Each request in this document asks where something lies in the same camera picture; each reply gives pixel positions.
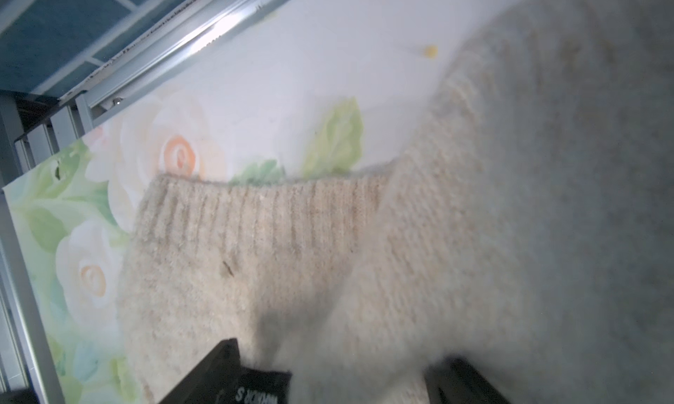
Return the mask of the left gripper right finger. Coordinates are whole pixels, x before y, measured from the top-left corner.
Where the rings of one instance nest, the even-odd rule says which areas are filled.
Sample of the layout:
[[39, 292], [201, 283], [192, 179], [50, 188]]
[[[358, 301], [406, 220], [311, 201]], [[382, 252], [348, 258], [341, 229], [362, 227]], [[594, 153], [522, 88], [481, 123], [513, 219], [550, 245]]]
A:
[[424, 372], [430, 404], [509, 404], [473, 366], [447, 358]]

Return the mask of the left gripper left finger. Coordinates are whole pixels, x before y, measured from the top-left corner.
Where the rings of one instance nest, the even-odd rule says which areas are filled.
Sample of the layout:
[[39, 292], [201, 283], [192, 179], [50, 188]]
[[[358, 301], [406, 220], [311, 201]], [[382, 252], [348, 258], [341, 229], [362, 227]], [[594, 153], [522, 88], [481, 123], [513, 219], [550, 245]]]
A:
[[235, 338], [223, 340], [161, 401], [161, 404], [284, 404], [289, 372], [247, 368]]

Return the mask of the beige knitted scarf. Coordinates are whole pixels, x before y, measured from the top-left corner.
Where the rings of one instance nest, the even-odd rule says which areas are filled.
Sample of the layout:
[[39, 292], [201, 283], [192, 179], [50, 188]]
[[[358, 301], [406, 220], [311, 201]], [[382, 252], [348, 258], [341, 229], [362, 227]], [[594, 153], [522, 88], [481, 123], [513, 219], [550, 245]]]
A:
[[118, 307], [147, 403], [228, 338], [292, 403], [422, 403], [447, 358], [512, 403], [672, 402], [673, 0], [511, 8], [389, 169], [156, 177]]

